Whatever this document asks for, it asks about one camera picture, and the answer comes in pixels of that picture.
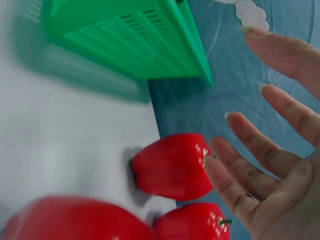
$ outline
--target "white floral pattern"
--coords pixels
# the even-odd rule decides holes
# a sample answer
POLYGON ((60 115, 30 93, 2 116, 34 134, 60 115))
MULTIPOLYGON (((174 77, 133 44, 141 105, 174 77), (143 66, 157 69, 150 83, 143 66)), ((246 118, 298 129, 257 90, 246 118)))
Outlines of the white floral pattern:
POLYGON ((214 0, 224 4, 235 4, 236 16, 242 26, 253 26, 269 30, 266 11, 258 7, 253 0, 214 0))

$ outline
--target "green plastic basket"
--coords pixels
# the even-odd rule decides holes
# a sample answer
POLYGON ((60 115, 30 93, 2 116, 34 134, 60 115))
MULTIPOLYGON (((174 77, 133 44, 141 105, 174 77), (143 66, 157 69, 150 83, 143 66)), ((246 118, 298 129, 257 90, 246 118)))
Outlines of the green plastic basket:
POLYGON ((202 77, 213 85, 186 0, 49 0, 61 45, 134 80, 202 77))

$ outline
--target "toy fruit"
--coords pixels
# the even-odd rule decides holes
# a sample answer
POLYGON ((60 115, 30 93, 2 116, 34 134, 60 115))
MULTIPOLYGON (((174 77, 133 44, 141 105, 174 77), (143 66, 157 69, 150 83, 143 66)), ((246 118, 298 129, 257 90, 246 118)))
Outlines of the toy fruit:
POLYGON ((152 229, 124 209, 84 197, 32 202, 3 229, 3 240, 154 240, 152 229))
POLYGON ((156 219, 158 240, 229 240, 231 220, 225 220, 218 205, 193 203, 156 219))
POLYGON ((212 190, 204 170, 209 148, 201 134, 167 136, 132 159, 137 186, 151 195, 177 201, 199 198, 212 190))

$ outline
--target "blue tablecloth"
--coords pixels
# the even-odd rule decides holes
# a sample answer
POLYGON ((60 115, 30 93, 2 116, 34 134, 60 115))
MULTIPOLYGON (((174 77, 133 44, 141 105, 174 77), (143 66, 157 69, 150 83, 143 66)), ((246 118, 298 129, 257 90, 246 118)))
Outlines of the blue tablecloth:
MULTIPOLYGON (((188 0, 207 53, 215 81, 206 87, 199 79, 158 80, 149 83, 156 120, 162 137, 197 132, 208 140, 224 136, 251 163, 256 160, 236 139, 224 119, 239 111, 264 134, 286 150, 300 156, 314 148, 303 140, 263 99, 258 87, 274 84, 320 112, 320 104, 299 83, 265 66, 245 44, 233 4, 213 0, 188 0)), ((320 47, 320 0, 255 0, 265 9, 271 31, 307 41, 320 47)), ((198 201, 215 202, 232 217, 215 191, 198 201)), ((231 227, 231 239, 250 239, 239 221, 231 227)))

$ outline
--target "fingernail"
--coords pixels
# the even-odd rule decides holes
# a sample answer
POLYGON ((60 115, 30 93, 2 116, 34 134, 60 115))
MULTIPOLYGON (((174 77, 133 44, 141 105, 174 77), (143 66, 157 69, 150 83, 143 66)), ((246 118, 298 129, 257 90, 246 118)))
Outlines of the fingernail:
POLYGON ((271 32, 255 26, 240 26, 239 29, 246 34, 250 34, 251 36, 265 37, 272 35, 271 32))
POLYGON ((265 84, 265 83, 260 84, 260 86, 259 86, 260 92, 262 92, 262 90, 263 90, 266 86, 268 86, 268 84, 265 84))
POLYGON ((230 112, 227 112, 225 115, 224 115, 224 118, 227 120, 228 116, 231 114, 231 111, 230 112))

